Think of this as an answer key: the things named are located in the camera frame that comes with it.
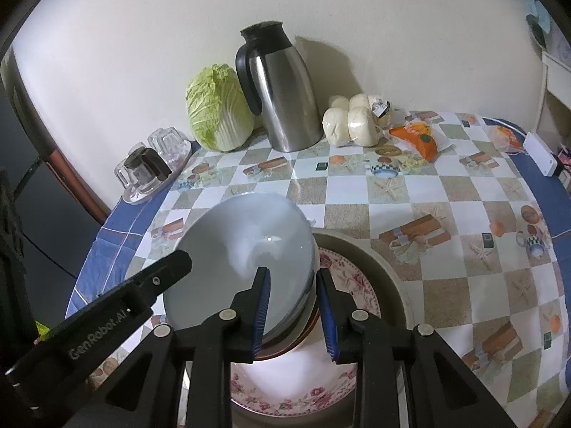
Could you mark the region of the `white power strip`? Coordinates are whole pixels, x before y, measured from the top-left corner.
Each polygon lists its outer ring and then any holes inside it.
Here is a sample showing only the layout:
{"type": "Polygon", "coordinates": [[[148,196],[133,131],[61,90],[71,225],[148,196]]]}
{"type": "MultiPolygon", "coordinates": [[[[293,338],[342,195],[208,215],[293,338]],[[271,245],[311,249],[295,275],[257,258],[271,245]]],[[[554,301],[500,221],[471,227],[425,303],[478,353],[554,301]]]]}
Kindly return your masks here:
{"type": "Polygon", "coordinates": [[[528,132],[522,147],[524,147],[526,153],[535,162],[543,176],[553,177],[559,162],[545,142],[536,133],[528,132]]]}

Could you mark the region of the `small white bowl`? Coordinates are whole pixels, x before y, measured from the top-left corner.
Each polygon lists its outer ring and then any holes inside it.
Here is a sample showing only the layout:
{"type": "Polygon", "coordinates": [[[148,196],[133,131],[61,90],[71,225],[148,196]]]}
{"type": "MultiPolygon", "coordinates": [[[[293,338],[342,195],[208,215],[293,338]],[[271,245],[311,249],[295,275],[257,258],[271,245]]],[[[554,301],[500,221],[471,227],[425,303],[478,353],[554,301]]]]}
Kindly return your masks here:
{"type": "Polygon", "coordinates": [[[309,265],[304,260],[299,263],[293,258],[280,259],[275,253],[262,254],[258,259],[271,274],[271,293],[261,350],[290,334],[299,319],[307,319],[314,308],[314,274],[319,264],[315,238],[312,238],[312,247],[307,254],[311,255],[309,265]]]}

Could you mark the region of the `steel thermos jug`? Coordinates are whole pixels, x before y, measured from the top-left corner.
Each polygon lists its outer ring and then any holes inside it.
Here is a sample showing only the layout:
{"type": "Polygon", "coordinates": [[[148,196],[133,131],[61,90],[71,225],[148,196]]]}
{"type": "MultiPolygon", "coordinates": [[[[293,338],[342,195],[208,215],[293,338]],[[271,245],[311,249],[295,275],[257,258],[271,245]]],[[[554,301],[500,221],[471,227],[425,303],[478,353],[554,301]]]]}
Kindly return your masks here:
{"type": "Polygon", "coordinates": [[[323,129],[307,66],[283,23],[264,21],[241,30],[235,71],[250,111],[261,118],[271,147],[290,153],[321,141],[323,129]]]}

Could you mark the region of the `bag of steamed buns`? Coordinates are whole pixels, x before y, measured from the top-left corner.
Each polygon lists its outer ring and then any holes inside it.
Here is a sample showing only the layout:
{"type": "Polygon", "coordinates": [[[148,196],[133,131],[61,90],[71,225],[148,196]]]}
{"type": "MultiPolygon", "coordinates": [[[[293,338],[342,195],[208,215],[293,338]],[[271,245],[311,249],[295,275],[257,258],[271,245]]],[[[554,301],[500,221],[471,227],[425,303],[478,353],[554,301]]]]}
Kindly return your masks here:
{"type": "Polygon", "coordinates": [[[334,147],[349,144],[370,148],[378,145],[392,122],[392,105],[380,96],[334,95],[322,117],[327,142],[334,147]]]}

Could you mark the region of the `clear glass cup tray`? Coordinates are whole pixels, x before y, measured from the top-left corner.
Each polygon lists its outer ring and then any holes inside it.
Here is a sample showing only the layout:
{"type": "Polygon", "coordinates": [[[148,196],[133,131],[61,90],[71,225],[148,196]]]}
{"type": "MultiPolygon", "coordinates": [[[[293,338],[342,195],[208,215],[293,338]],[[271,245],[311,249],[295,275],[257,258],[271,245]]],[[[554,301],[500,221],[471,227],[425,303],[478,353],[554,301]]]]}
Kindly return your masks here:
{"type": "Polygon", "coordinates": [[[158,128],[138,142],[114,169],[122,200],[142,204],[180,175],[193,154],[193,143],[176,128],[158,128]]]}

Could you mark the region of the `round steel plate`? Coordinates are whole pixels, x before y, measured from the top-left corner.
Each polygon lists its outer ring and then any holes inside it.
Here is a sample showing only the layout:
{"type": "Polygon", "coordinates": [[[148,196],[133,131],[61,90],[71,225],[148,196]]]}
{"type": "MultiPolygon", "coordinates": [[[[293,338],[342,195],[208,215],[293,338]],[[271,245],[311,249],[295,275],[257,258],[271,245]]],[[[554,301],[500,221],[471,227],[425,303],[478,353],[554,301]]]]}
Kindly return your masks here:
{"type": "MultiPolygon", "coordinates": [[[[393,326],[412,326],[413,315],[404,285],[394,269],[368,244],[360,244],[351,237],[324,229],[314,230],[314,238],[318,248],[344,256],[365,274],[378,298],[378,317],[393,326]]],[[[236,427],[348,427],[352,420],[354,395],[355,389],[322,412],[291,418],[261,416],[232,402],[233,424],[236,427]]]]}

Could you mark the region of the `white shelf unit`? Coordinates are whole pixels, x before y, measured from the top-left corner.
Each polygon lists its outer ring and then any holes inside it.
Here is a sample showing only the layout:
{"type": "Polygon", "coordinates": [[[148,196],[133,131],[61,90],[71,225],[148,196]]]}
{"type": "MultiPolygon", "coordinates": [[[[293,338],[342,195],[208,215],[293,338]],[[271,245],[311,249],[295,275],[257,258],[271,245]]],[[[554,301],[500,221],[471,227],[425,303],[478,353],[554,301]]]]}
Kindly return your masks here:
{"type": "Polygon", "coordinates": [[[532,131],[556,151],[570,144],[570,68],[546,51],[541,61],[539,105],[532,131]]]}

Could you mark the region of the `floral rimmed round plate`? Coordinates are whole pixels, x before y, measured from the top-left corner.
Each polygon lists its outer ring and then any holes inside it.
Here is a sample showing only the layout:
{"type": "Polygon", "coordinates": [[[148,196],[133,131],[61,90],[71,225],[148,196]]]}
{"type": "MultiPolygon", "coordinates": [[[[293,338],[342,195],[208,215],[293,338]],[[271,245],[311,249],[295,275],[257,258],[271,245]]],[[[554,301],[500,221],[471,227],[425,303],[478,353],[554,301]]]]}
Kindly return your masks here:
{"type": "MultiPolygon", "coordinates": [[[[321,267],[329,269],[338,290],[351,294],[357,307],[380,316],[377,295],[347,258],[320,248],[321,267]]],[[[277,418],[322,412],[355,389],[356,364],[337,365],[327,353],[321,322],[292,350],[253,364],[232,364],[231,399],[249,412],[277,418]]]]}

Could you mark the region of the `patterned blue tablecloth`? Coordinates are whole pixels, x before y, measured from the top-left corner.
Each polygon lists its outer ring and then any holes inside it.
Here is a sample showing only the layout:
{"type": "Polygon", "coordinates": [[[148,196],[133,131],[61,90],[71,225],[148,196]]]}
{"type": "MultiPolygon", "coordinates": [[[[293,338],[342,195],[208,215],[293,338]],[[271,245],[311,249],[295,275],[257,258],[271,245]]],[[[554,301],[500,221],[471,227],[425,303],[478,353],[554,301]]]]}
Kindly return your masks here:
{"type": "Polygon", "coordinates": [[[416,322],[429,323],[520,427],[545,427],[570,393],[570,199],[526,155],[495,147],[500,121],[412,113],[441,134],[426,161],[405,143],[292,153],[262,132],[241,149],[197,151],[173,186],[119,203],[72,290],[76,312],[168,254],[193,222],[246,192],[284,195],[311,225],[374,249],[403,281],[416,322]]]}

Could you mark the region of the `napa cabbage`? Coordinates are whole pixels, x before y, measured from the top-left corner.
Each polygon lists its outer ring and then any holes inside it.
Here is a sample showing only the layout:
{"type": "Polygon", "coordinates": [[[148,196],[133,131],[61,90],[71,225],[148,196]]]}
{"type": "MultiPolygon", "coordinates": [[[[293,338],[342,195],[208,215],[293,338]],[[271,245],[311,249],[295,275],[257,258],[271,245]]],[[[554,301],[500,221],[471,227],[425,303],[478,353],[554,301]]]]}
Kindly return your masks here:
{"type": "Polygon", "coordinates": [[[188,85],[185,101],[191,132],[202,148],[231,152],[253,133],[254,115],[227,64],[204,68],[188,85]]]}

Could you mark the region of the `orange snack packet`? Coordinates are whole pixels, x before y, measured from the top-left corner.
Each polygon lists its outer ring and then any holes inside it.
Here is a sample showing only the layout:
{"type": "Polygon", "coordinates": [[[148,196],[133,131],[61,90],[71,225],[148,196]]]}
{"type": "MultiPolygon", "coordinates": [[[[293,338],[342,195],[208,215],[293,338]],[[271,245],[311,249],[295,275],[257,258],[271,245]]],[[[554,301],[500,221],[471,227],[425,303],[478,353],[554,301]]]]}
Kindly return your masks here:
{"type": "Polygon", "coordinates": [[[421,158],[428,162],[435,161],[442,151],[452,146],[450,140],[432,126],[419,120],[389,129],[389,133],[415,148],[421,158]]]}

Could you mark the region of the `strawberry pattern bowl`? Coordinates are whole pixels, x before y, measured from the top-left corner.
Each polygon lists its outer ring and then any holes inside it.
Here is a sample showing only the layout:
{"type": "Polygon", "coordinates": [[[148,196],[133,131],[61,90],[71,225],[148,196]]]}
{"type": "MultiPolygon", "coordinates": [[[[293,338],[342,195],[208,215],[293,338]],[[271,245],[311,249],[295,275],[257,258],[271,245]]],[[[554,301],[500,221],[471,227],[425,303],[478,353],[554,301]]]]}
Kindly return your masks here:
{"type": "Polygon", "coordinates": [[[307,319],[299,319],[291,329],[290,334],[274,344],[264,346],[257,354],[256,361],[270,360],[271,358],[280,357],[293,350],[311,333],[318,321],[318,318],[318,308],[314,307],[309,313],[307,319]]]}

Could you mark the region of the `small orange packet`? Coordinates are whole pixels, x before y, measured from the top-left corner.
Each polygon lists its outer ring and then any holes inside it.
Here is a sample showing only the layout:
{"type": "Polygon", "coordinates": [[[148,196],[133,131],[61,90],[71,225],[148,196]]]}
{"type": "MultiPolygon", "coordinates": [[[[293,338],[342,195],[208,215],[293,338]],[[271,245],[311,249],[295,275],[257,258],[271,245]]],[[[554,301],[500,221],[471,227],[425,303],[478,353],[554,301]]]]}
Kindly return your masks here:
{"type": "Polygon", "coordinates": [[[515,133],[511,128],[504,126],[486,126],[485,133],[495,148],[502,153],[519,154],[525,151],[520,142],[520,135],[515,133]]]}

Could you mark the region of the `pale blue bowl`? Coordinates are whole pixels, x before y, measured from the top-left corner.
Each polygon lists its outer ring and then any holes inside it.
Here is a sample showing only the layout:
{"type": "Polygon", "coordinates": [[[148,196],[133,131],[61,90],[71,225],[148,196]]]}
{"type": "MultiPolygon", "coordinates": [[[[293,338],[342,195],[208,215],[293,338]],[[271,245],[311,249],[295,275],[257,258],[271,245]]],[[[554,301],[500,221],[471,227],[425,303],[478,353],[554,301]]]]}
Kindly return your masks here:
{"type": "Polygon", "coordinates": [[[192,270],[163,294],[166,318],[177,330],[197,326],[249,289],[259,267],[271,275],[263,338],[283,332],[303,309],[313,286],[310,222],[276,193],[228,198],[202,215],[179,241],[192,270]]]}

